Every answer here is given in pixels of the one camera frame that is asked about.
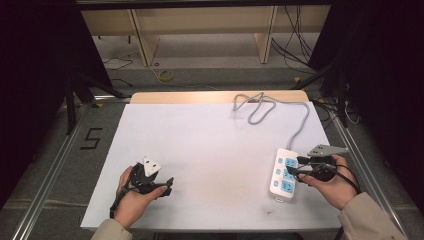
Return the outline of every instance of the gray cable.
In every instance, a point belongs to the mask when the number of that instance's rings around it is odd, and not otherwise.
[[[242,102],[239,106],[237,106],[237,98],[238,97],[246,98],[246,100],[244,102]],[[278,99],[266,96],[263,92],[261,92],[261,93],[255,95],[255,96],[253,96],[253,97],[249,97],[249,96],[244,95],[244,94],[237,94],[234,97],[233,111],[235,112],[235,111],[239,110],[245,103],[252,101],[252,100],[257,101],[258,104],[257,104],[257,107],[255,108],[255,110],[253,110],[253,112],[248,117],[247,121],[251,125],[256,125],[256,124],[261,123],[265,119],[265,117],[268,115],[268,113],[270,113],[275,108],[276,102],[279,102],[279,103],[282,103],[282,104],[303,105],[303,106],[306,107],[306,114],[305,114],[305,117],[302,120],[302,123],[301,123],[299,129],[290,137],[289,142],[287,144],[287,150],[291,150],[293,140],[297,137],[297,135],[299,135],[299,133],[303,130],[303,127],[305,126],[306,119],[308,118],[309,112],[310,112],[309,105],[305,102],[284,102],[284,101],[280,101]],[[273,106],[270,109],[268,109],[258,121],[253,122],[252,117],[256,114],[258,109],[261,107],[264,100],[265,100],[265,102],[273,103]]]

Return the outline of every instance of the aluminum rail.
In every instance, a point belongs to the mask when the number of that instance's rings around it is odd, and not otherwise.
[[[352,160],[358,170],[361,178],[364,180],[364,183],[367,187],[369,195],[377,202],[377,204],[382,208],[382,210],[391,218],[393,223],[398,227],[399,231],[403,233],[403,235],[409,239],[408,233],[405,228],[402,226],[402,223],[392,207],[390,201],[387,196],[384,194],[383,190],[378,184],[377,179],[374,177],[374,174],[368,167],[366,158],[362,155],[358,146],[353,139],[353,136],[350,134],[348,128],[345,128],[343,124],[339,121],[336,115],[331,112],[331,118],[335,118],[335,126],[340,136],[343,139],[343,142],[346,144],[346,147],[349,148]]]
[[[21,219],[18,227],[13,235],[13,240],[23,240],[28,239],[37,219],[43,209],[44,203],[47,200],[47,197],[50,194],[51,189],[53,188],[54,183],[62,169],[63,164],[65,163],[68,154],[71,150],[71,147],[75,141],[76,136],[78,136],[79,130],[81,128],[81,123],[85,119],[87,113],[91,107],[90,104],[83,104],[78,112],[77,124],[74,130],[66,136],[62,146],[59,149],[58,154],[56,155],[52,166],[50,167],[46,177],[44,178],[43,183],[41,184],[37,194],[31,202],[31,205],[28,207],[25,215]]]

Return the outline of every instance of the cabinet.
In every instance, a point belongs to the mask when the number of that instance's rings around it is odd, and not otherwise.
[[[301,7],[302,32],[320,32],[330,6]],[[83,11],[93,36],[134,35],[145,66],[150,65],[161,35],[252,33],[259,61],[266,63],[273,33],[290,33],[297,6],[161,8]]]

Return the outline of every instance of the blue outlet socket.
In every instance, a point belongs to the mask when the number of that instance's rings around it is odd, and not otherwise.
[[[286,159],[286,166],[296,168],[297,167],[297,161],[294,160],[294,159],[287,158]]]
[[[293,193],[293,183],[287,182],[287,181],[283,181],[281,183],[281,191],[283,192],[288,192],[288,193]]]
[[[287,169],[284,169],[283,177],[284,177],[285,179],[294,180],[293,175],[291,175],[291,174],[287,171]]]

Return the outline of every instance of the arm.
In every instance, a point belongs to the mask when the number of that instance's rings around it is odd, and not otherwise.
[[[355,183],[354,176],[345,168],[346,159],[337,155],[333,158],[337,165],[341,165],[337,167],[337,171]],[[332,206],[341,210],[339,220],[347,239],[406,239],[366,193],[357,195],[353,187],[341,177],[336,175],[328,182],[302,174],[300,177],[305,183],[315,187]]]
[[[125,185],[131,173],[132,167],[128,167],[121,175],[116,194]],[[116,209],[115,218],[105,220],[94,233],[92,240],[130,240],[132,235],[129,232],[131,225],[136,222],[144,213],[147,206],[156,198],[160,197],[167,187],[156,188],[153,192],[142,195],[134,191],[128,191],[120,201]]]
[[[348,202],[339,220],[347,239],[406,239],[366,193]]]

